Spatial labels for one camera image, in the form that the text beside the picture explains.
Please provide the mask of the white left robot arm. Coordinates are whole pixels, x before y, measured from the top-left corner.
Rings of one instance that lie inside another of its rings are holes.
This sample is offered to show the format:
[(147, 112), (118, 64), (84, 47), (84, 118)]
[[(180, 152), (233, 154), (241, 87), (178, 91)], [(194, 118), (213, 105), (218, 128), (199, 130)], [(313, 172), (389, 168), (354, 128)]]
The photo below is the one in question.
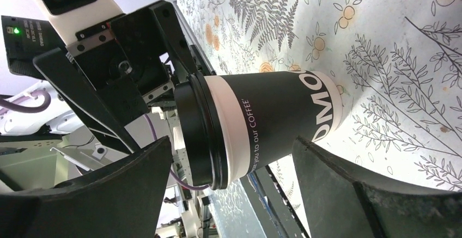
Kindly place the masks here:
[(76, 41), (61, 39), (26, 63), (26, 74), (48, 82), (13, 100), (17, 113), (52, 112), (66, 104), (104, 145), (130, 154), (139, 146), (126, 125), (150, 107), (176, 108), (174, 89), (189, 74), (213, 75), (188, 44), (174, 5), (157, 1), (129, 14), (111, 13), (84, 25)]

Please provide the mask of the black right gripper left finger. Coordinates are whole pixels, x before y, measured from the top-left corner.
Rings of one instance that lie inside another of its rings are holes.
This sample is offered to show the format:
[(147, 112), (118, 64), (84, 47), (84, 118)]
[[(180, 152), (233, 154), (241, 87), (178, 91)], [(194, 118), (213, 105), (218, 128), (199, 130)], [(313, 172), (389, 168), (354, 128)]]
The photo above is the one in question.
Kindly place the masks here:
[(172, 163), (164, 136), (49, 189), (1, 194), (1, 237), (154, 237)]

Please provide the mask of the black paper coffee cup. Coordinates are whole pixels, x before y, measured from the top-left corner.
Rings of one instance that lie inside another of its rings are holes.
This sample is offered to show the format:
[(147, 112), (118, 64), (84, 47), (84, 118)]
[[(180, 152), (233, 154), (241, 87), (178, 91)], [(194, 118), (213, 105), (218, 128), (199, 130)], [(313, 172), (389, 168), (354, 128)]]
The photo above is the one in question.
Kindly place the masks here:
[(318, 71), (207, 76), (232, 182), (291, 152), (301, 136), (316, 142), (341, 122), (342, 99)]

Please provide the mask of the black plastic cup lid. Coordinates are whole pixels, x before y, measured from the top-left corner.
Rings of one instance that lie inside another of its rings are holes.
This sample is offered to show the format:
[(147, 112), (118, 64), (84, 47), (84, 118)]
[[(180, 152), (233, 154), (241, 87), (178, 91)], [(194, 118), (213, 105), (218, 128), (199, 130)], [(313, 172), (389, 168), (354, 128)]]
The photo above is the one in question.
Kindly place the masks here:
[(204, 76), (199, 72), (190, 74), (186, 82), (175, 88), (174, 99), (192, 183), (213, 190), (225, 189), (228, 165), (222, 126)]

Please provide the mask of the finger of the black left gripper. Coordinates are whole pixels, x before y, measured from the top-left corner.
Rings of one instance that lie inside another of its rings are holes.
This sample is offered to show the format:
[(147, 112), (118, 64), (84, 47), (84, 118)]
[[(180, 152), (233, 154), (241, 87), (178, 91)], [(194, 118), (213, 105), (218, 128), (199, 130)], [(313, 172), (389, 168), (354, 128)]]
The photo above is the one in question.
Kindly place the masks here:
[(173, 65), (174, 83), (187, 81), (190, 74), (216, 75), (184, 14), (175, 2), (160, 0), (149, 6)]
[(34, 57), (33, 65), (102, 145), (126, 154), (141, 150), (61, 49), (55, 48)]

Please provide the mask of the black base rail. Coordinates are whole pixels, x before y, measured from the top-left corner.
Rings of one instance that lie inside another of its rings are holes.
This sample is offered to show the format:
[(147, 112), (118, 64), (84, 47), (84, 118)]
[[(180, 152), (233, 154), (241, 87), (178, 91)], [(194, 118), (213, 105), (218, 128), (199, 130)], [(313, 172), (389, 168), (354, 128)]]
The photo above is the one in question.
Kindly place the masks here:
[(269, 166), (240, 178), (266, 237), (310, 237)]

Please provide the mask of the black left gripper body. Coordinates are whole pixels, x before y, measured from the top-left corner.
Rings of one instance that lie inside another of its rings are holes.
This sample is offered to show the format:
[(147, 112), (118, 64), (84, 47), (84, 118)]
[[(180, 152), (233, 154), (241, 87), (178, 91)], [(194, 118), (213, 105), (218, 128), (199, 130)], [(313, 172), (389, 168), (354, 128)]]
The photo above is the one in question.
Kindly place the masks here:
[(177, 15), (171, 2), (160, 0), (77, 32), (66, 49), (126, 125), (148, 108), (176, 107), (177, 73), (161, 59), (172, 51), (170, 30), (177, 31)]

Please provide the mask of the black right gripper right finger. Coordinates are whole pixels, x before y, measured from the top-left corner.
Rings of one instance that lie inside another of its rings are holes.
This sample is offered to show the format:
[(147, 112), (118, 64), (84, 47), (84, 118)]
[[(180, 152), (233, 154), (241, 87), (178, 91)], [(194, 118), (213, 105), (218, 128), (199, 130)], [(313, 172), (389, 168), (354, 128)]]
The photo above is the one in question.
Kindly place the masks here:
[(298, 137), (293, 160), (312, 237), (461, 237), (461, 193), (402, 182)]

